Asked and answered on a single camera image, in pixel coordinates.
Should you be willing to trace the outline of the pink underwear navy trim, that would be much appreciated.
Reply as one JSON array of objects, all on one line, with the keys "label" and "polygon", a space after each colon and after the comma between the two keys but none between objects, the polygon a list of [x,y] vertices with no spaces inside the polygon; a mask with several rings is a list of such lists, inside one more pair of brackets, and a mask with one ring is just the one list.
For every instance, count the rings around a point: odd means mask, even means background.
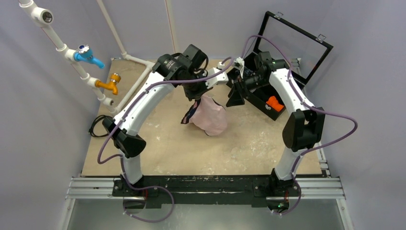
[{"label": "pink underwear navy trim", "polygon": [[219,136],[228,126],[226,109],[206,94],[195,100],[180,123],[192,123],[211,137]]}]

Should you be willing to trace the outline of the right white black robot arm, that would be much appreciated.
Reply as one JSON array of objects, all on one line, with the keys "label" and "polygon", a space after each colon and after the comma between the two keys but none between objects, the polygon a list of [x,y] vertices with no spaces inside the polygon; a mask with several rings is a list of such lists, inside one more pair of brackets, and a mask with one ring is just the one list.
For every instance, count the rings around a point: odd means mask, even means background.
[{"label": "right white black robot arm", "polygon": [[273,59],[269,52],[260,52],[254,58],[255,70],[245,68],[244,60],[237,58],[232,66],[238,70],[231,78],[233,84],[227,107],[244,105],[252,90],[272,86],[280,96],[290,116],[282,131],[284,152],[272,170],[269,189],[280,195],[294,184],[295,173],[303,153],[321,140],[325,115],[309,109],[312,103],[296,84],[288,63]]}]

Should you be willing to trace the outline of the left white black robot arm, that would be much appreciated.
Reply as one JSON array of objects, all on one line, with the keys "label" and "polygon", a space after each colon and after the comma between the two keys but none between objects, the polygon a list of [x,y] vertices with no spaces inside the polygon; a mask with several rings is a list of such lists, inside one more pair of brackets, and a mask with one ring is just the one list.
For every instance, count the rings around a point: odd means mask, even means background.
[{"label": "left white black robot arm", "polygon": [[142,192],[143,178],[140,155],[147,143],[139,130],[155,107],[177,86],[182,86],[188,99],[197,99],[209,89],[206,85],[208,56],[195,45],[182,53],[164,54],[152,67],[143,88],[115,117],[107,117],[102,125],[108,132],[97,162],[104,164],[118,157],[124,190],[131,196]]}]

